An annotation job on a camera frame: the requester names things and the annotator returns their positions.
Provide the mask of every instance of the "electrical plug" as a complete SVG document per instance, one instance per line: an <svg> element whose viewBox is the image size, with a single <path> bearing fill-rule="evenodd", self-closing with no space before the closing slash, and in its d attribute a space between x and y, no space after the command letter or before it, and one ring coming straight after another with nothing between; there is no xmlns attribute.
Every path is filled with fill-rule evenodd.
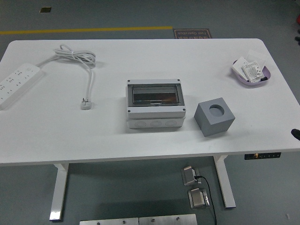
<svg viewBox="0 0 300 225"><path fill-rule="evenodd" d="M91 109L92 107L92 102L89 102L88 99L82 99L82 102L81 102L81 109L82 110L88 110L88 109Z"/></svg>

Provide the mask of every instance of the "electrical distribution box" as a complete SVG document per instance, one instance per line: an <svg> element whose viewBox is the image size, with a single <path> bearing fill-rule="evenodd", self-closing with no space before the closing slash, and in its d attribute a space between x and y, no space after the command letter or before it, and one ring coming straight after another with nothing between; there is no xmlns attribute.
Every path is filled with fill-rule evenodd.
<svg viewBox="0 0 300 225"><path fill-rule="evenodd" d="M181 127L186 115L179 79L128 80L129 128Z"/></svg>

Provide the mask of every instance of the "yellow floor line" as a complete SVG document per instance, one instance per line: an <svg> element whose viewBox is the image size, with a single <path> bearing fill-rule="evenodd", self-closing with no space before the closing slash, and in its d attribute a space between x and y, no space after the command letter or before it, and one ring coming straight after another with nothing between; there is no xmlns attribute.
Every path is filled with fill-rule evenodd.
<svg viewBox="0 0 300 225"><path fill-rule="evenodd" d="M8 34L39 34L39 33L68 33L68 32L97 32L97 31L125 31L125 30L172 30L171 26L164 27L112 27L87 29L55 29L55 30L8 30L0 31L0 35Z"/></svg>

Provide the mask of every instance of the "white cable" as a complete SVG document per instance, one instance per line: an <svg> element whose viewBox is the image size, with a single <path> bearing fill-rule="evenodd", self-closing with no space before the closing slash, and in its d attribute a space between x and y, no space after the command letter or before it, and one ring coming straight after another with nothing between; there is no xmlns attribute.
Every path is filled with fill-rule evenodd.
<svg viewBox="0 0 300 225"><path fill-rule="evenodd" d="M60 45L60 49L56 48L53 50L55 52L55 55L52 56L51 58L42 61L40 63L38 63L36 66L40 67L41 65L48 63L52 60L57 60L57 59L63 59L63 58L67 58L70 60L76 60L81 62L85 68L87 68L88 72L89 72L89 81L88 81L88 86L86 89L86 94L85 94L85 98L83 98L83 103L84 103L84 107L86 106L86 102L89 102L89 97L90 97L90 84L91 84L91 80L92 80L92 70L88 65L94 65L95 61L96 61L96 55L91 52L91 51L73 51L71 48L69 48L68 46L62 44Z"/></svg>

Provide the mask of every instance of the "electrical cord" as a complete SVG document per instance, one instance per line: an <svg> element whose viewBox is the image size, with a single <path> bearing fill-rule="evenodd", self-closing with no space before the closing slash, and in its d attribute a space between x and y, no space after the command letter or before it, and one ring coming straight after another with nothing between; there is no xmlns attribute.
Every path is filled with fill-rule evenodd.
<svg viewBox="0 0 300 225"><path fill-rule="evenodd" d="M40 67L43 64L46 64L50 61L53 60L58 60L58 59L70 59L70 60L76 60L81 62L84 67L88 70L89 72L89 81L88 81L88 86L86 89L85 97L82 99L81 103L81 109L87 110L91 108L91 102L89 102L90 98L90 84L92 81L92 70L89 67L89 65L94 65L96 61L96 55L91 52L91 51L73 51L70 47L67 45L61 44L60 48L56 48L53 50L55 52L55 55L46 59L45 61L42 61L38 63L36 66Z"/></svg>
<svg viewBox="0 0 300 225"><path fill-rule="evenodd" d="M210 184L208 183L208 181L206 180L206 178L203 177L203 176L195 176L194 178L195 178L196 180L199 179L199 178L204 178L205 181L206 181L206 183L207 183L208 191L209 191L209 193L210 193L211 204L212 204L212 208L213 208L213 210L214 210L214 215L215 215L215 225L217 225L217 216L216 216L216 211L215 211L214 202L212 201L212 197L211 197Z"/></svg>

